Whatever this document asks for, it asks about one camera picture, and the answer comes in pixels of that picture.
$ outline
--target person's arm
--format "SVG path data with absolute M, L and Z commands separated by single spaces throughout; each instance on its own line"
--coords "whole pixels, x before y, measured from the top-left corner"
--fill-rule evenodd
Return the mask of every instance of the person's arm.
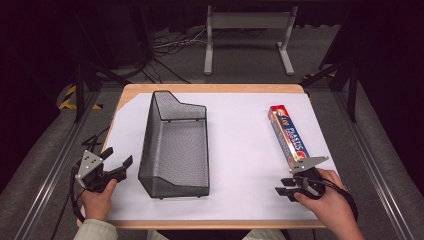
M 86 219 L 78 229 L 74 239 L 118 239 L 115 226 L 106 222 L 111 206 L 111 196 L 115 190 L 116 183 L 116 179 L 110 180 L 102 193 L 84 191 L 81 194 Z
M 346 190 L 336 172 L 317 169 L 321 176 Z M 365 239 L 355 221 L 352 210 L 346 199 L 336 190 L 325 187 L 325 194 L 319 200 L 295 193 L 294 197 L 306 208 L 310 209 L 317 218 L 330 229 L 340 240 Z

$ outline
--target white paper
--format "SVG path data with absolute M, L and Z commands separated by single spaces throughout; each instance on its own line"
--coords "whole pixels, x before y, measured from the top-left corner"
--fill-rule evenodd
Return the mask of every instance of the white paper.
M 164 200 L 150 198 L 137 178 L 151 95 L 139 94 L 123 106 L 110 130 L 106 147 L 114 153 L 105 170 L 134 159 L 113 194 L 110 220 L 316 219 L 275 191 L 291 174 L 267 117 L 270 106 L 285 105 L 310 156 L 330 157 L 318 167 L 336 170 L 306 94 L 175 93 L 180 102 L 207 107 L 210 195 Z

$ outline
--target hand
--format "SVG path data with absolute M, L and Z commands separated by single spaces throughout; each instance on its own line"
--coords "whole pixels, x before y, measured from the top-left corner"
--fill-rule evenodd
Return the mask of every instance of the hand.
M 97 219 L 106 221 L 110 211 L 111 196 L 115 190 L 117 181 L 112 179 L 102 193 L 84 191 L 81 195 L 82 204 L 85 209 L 86 219 Z
M 323 178 L 346 190 L 336 172 L 318 168 L 317 170 Z M 301 193 L 295 193 L 294 197 L 300 204 L 310 209 L 338 239 L 365 239 L 356 224 L 349 204 L 336 190 L 325 187 L 325 194 L 318 200 L 310 199 Z

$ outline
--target black wire basket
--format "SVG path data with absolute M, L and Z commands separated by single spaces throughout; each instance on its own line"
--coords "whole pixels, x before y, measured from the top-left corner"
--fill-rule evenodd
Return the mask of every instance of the black wire basket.
M 153 92 L 138 172 L 151 198 L 209 195 L 206 123 L 205 106 Z

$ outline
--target metal mesh basket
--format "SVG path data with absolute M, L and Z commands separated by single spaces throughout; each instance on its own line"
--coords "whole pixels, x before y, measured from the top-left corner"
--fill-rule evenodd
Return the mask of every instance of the metal mesh basket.
M 152 198 L 209 195 L 206 107 L 153 92 L 138 179 Z

